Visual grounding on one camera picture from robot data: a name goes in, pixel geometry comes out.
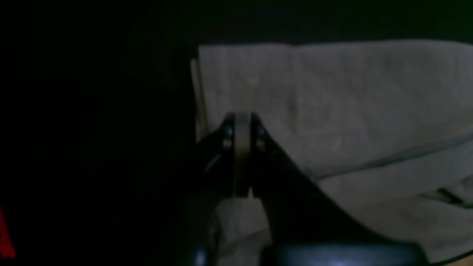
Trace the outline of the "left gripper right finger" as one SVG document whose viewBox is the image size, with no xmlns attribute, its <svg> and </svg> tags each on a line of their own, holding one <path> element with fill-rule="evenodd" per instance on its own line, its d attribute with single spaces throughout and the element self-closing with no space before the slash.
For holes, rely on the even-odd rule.
<svg viewBox="0 0 473 266">
<path fill-rule="evenodd" d="M 426 266 L 417 245 L 394 241 L 350 217 L 313 184 L 251 114 L 251 187 L 272 244 L 262 266 Z"/>
</svg>

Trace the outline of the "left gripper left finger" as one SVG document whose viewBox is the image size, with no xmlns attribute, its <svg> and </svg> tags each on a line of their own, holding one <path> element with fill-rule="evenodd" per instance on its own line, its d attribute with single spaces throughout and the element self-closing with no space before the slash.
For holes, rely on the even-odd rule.
<svg viewBox="0 0 473 266">
<path fill-rule="evenodd" d="M 235 113 L 196 144 L 180 208 L 177 264 L 214 266 L 222 227 L 215 214 L 219 203 L 233 195 Z"/>
</svg>

